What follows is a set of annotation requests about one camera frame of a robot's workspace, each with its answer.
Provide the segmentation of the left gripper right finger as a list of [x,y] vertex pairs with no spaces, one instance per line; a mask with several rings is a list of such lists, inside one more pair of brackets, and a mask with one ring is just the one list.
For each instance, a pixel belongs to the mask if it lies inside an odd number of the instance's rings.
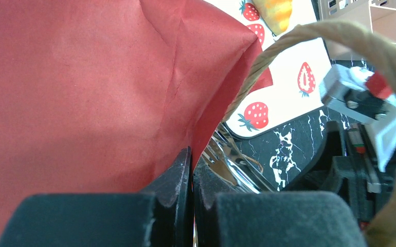
[[238,192],[204,160],[193,192],[199,246],[366,246],[350,208],[331,192]]

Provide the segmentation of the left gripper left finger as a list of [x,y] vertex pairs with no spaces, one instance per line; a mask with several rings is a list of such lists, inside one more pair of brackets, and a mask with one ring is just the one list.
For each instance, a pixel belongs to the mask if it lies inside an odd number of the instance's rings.
[[0,246],[191,246],[191,149],[136,193],[38,194],[16,209]]

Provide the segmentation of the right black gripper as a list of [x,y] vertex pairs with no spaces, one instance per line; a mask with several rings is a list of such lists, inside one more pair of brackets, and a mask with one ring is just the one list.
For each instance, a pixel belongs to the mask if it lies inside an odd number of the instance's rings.
[[359,223],[369,223],[388,202],[396,174],[396,150],[385,172],[366,128],[354,123],[344,129],[326,123],[323,141],[312,160],[285,187],[285,191],[330,191],[351,208]]

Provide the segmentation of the metal tongs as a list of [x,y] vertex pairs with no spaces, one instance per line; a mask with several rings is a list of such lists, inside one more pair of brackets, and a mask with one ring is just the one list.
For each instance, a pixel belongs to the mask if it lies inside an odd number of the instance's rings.
[[201,157],[209,168],[224,181],[242,192],[276,192],[273,186],[237,147],[228,129],[220,123]]

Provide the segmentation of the red brown paper bag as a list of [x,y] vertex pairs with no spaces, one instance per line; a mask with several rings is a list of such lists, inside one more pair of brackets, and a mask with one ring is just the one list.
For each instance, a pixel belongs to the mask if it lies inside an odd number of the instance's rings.
[[[218,124],[284,50],[323,38],[396,93],[396,47],[348,21],[296,26],[268,49],[205,1],[0,1],[0,237],[38,194],[136,193]],[[396,246],[396,183],[362,233]]]

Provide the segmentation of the fake bread loaf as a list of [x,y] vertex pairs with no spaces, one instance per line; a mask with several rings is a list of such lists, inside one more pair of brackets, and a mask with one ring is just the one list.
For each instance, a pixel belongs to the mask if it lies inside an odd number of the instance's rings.
[[292,0],[253,0],[253,4],[275,36],[287,31],[293,12]]

